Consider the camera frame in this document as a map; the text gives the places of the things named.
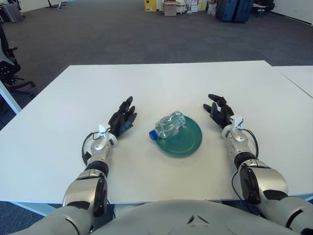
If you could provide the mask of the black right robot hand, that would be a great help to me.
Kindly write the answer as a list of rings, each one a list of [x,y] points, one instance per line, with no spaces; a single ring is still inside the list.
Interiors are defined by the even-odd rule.
[[[232,109],[227,105],[224,97],[209,94],[208,98],[213,100],[212,105],[203,104],[203,108],[209,116],[222,128],[231,124],[230,117],[234,115]]]

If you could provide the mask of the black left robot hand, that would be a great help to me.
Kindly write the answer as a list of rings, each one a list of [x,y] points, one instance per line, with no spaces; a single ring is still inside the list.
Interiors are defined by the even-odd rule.
[[[135,106],[132,106],[132,101],[132,96],[123,101],[119,106],[118,111],[115,112],[109,120],[109,132],[116,138],[133,127],[133,122],[136,119],[137,113],[135,112]]]

